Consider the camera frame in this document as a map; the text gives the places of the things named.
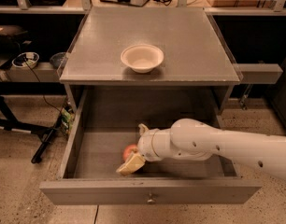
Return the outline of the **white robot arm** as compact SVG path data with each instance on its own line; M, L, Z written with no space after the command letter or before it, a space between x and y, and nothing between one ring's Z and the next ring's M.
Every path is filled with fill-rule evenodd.
M286 136L244 133L211 127L195 119L179 119L168 129L139 126L140 138L120 175L129 175L149 161L204 161L219 155L286 181Z

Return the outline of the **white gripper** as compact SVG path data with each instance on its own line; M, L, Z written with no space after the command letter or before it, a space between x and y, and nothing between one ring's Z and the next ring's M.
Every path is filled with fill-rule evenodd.
M116 172L120 175L127 176L144 166L145 161L159 161L160 158L154 151L152 141L154 135L158 132L158 129L151 129L140 123L138 125L140 138L137 143L138 152L132 152L126 162L122 164Z

